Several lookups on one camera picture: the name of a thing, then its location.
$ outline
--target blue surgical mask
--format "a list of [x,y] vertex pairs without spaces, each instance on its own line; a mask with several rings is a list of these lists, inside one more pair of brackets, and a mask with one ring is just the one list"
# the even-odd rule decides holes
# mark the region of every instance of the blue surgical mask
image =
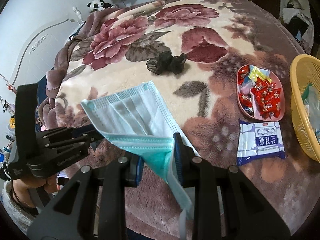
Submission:
[[83,109],[95,128],[120,149],[142,156],[145,163],[170,187],[183,212],[180,237],[185,238],[185,219],[193,219],[195,189],[184,189],[177,176],[174,139],[180,133],[193,148],[172,117],[152,81],[94,100],[83,100]]

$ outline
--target yellow plastic basket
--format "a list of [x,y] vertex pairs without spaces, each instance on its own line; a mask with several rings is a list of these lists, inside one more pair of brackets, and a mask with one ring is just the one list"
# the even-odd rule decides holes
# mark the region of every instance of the yellow plastic basket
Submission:
[[299,55],[291,63],[292,123],[303,151],[320,162],[320,145],[309,122],[301,95],[311,83],[320,94],[320,60],[310,55]]

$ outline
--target white headboard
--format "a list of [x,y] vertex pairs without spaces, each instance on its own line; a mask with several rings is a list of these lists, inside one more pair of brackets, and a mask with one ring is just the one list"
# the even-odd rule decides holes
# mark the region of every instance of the white headboard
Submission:
[[24,43],[9,82],[16,88],[37,83],[54,67],[57,53],[77,28],[66,15],[37,29]]

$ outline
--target stuffed animal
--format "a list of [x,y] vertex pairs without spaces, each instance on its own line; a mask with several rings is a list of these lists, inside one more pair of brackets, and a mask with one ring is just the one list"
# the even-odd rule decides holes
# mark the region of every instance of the stuffed animal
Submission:
[[92,2],[89,2],[87,6],[90,7],[91,12],[102,11],[103,9],[115,7],[115,5],[111,5],[103,0],[93,0]]

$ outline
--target white and purple package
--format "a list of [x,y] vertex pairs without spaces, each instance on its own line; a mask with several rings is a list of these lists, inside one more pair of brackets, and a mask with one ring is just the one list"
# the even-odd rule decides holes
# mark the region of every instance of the white and purple package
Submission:
[[238,166],[261,158],[285,158],[279,122],[239,122]]

